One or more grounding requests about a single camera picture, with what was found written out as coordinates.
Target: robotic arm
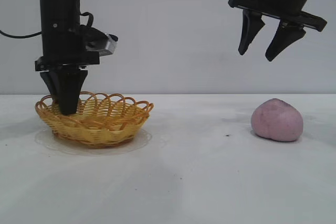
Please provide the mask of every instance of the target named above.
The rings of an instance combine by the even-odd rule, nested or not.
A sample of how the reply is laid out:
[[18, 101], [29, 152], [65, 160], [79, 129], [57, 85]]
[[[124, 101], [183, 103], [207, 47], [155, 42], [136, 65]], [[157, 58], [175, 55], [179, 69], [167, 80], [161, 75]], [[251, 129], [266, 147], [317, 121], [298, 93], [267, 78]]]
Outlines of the robotic arm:
[[[40, 0], [43, 56], [35, 62], [63, 115], [76, 113], [88, 65], [114, 53], [118, 38], [91, 27], [93, 15], [80, 12], [80, 0]], [[80, 16], [89, 16], [80, 25]]]
[[258, 32], [264, 27], [262, 15], [280, 20], [278, 30], [266, 51], [266, 58], [273, 61], [288, 46], [303, 38], [304, 27], [323, 31], [327, 22], [303, 12], [307, 0], [229, 0], [230, 7], [243, 9], [243, 31], [239, 53], [243, 55]]

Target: pink ball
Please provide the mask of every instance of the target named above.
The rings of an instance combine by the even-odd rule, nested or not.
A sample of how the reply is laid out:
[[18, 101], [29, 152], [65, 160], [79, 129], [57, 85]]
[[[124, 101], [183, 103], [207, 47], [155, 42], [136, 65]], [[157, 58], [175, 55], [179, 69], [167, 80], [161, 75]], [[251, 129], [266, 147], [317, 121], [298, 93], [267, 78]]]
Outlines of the pink ball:
[[260, 105], [252, 115], [251, 124], [258, 136], [275, 141], [292, 142], [303, 133], [300, 112], [279, 99], [271, 99]]

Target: pink dough ball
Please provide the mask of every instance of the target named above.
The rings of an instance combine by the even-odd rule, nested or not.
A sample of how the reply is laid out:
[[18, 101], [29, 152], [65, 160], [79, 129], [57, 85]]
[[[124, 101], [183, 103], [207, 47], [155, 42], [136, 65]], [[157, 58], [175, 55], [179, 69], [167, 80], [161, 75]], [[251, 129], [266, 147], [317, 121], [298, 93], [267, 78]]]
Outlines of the pink dough ball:
[[253, 113], [251, 125], [261, 137], [280, 142], [292, 142], [303, 133], [303, 118], [290, 104], [271, 99]]

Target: woven basket rim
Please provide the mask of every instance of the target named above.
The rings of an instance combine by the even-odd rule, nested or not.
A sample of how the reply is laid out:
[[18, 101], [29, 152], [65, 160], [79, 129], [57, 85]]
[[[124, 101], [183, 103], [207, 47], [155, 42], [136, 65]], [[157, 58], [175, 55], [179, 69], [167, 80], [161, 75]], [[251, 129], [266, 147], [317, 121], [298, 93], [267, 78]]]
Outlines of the woven basket rim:
[[[86, 104], [87, 101], [89, 101], [90, 99], [94, 99], [94, 100], [91, 100], [91, 101], [97, 101], [97, 102], [100, 102], [100, 104], [105, 101], [105, 100], [109, 100], [111, 103], [113, 103], [113, 106], [116, 106], [117, 104], [123, 104], [124, 108], [125, 106], [136, 106], [136, 108], [139, 110], [139, 112], [142, 111], [142, 113], [137, 113], [136, 115], [134, 116], [131, 116], [131, 117], [127, 117], [127, 118], [118, 118], [116, 120], [110, 120], [110, 121], [113, 121], [114, 123], [117, 123], [117, 122], [120, 122], [120, 124], [126, 124], [127, 123], [132, 123], [134, 121], [136, 121], [137, 119], [139, 118], [148, 118], [149, 117], [149, 113], [151, 112], [151, 110], [154, 108], [154, 104], [153, 103], [149, 103], [148, 101], [138, 101], [136, 102], [136, 100], [132, 97], [124, 97], [123, 95], [119, 94], [119, 93], [114, 93], [114, 94], [111, 94], [111, 95], [108, 95], [108, 94], [105, 94], [105, 93], [92, 93], [92, 92], [88, 92], [88, 91], [82, 91], [80, 92], [80, 95], [90, 95], [89, 98], [83, 100], [79, 97], [79, 106], [82, 105], [82, 104]], [[98, 95], [102, 95], [104, 96], [105, 98], [104, 99], [97, 99], [97, 96]], [[111, 98], [114, 98], [114, 97], [119, 97], [120, 99], [118, 101], [111, 101]], [[52, 99], [52, 104], [51, 105], [46, 105], [45, 104], [45, 101], [47, 99]], [[133, 102], [133, 104], [131, 103], [127, 103], [126, 100], [130, 100]], [[69, 115], [69, 116], [65, 116], [65, 115], [62, 115], [62, 114], [54, 114], [52, 113], [51, 109], [53, 106], [55, 106], [55, 99], [53, 99], [53, 96], [52, 95], [46, 95], [44, 96], [40, 101], [38, 101], [36, 104], [35, 104], [35, 110], [36, 112], [39, 114], [39, 116], [41, 118], [47, 118], [48, 120], [51, 120], [51, 121], [62, 121], [62, 120], [67, 120], [67, 121], [71, 121], [73, 122], [76, 126], [78, 127], [84, 127], [87, 129], [87, 126], [85, 126], [83, 124], [83, 122], [75, 119], [75, 118], [72, 118], [71, 116], [73, 115]], [[92, 120], [92, 123], [101, 128], [101, 127], [105, 127], [106, 125], [100, 123], [100, 122], [95, 122], [94, 120]]]

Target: black robotic arm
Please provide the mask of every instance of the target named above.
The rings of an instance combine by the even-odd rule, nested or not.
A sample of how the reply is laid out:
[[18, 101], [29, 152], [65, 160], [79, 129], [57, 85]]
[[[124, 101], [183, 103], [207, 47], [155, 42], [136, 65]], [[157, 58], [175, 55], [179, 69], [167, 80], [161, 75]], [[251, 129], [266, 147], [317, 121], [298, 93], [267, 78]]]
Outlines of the black robotic arm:
[[[88, 65], [114, 53], [118, 38], [91, 27], [93, 15], [81, 14], [80, 0], [40, 0], [43, 56], [35, 62], [62, 114], [76, 113]], [[80, 16], [89, 16], [87, 25]]]

